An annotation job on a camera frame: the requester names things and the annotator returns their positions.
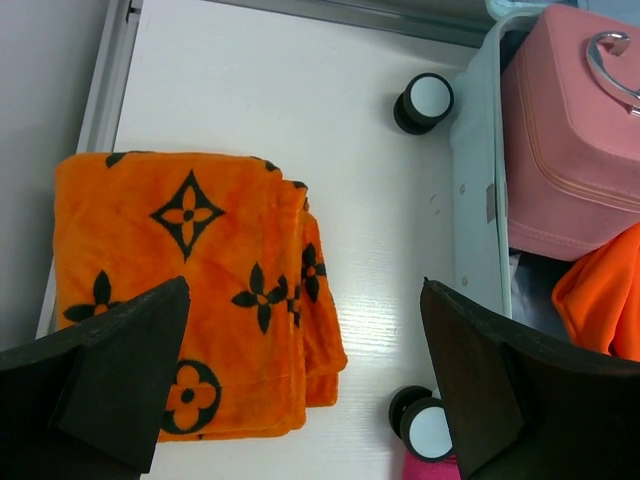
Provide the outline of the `pink cosmetic case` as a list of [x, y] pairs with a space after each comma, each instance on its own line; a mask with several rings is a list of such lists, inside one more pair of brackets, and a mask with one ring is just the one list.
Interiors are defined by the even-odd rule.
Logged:
[[639, 118], [594, 81], [589, 40], [623, 31], [631, 46], [612, 69], [639, 86], [639, 30], [550, 5], [501, 75], [508, 242], [573, 261], [639, 221]]

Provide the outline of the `orange garment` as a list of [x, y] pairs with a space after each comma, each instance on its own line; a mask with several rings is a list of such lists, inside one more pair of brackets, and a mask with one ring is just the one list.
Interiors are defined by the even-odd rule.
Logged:
[[638, 361], [639, 226], [579, 259], [551, 299], [574, 344]]

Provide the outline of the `orange monogram towel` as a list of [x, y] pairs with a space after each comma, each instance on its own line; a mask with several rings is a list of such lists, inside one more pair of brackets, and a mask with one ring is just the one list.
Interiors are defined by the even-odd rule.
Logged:
[[305, 183], [253, 156], [82, 153], [55, 171], [57, 325], [173, 277], [190, 306], [159, 438], [276, 437], [347, 356]]

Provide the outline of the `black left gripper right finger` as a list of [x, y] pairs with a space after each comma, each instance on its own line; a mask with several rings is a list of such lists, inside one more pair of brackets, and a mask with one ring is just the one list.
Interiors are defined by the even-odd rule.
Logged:
[[435, 280], [420, 310], [462, 478], [638, 478], [638, 363], [557, 340]]

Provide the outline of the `light blue suitcase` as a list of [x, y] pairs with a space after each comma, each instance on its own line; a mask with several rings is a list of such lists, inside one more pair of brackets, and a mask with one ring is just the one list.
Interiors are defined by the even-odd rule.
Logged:
[[[455, 289], [504, 316], [512, 313], [512, 273], [508, 242], [507, 186], [501, 75], [550, 5], [491, 1], [495, 18], [467, 69], [454, 80], [455, 115], [450, 134], [453, 152], [453, 225]], [[570, 6], [639, 30], [639, 6], [621, 11], [609, 5], [593, 9], [581, 1]]]

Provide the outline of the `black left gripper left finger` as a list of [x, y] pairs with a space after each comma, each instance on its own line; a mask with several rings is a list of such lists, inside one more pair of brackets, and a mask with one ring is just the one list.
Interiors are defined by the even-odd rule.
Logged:
[[183, 277], [1, 354], [4, 479], [149, 472], [190, 305]]

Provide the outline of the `magenta cloth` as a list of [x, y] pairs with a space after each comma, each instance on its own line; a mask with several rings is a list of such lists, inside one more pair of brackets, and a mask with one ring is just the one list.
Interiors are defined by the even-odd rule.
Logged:
[[436, 462], [427, 462], [407, 452], [402, 480], [461, 480], [457, 458], [452, 455]]

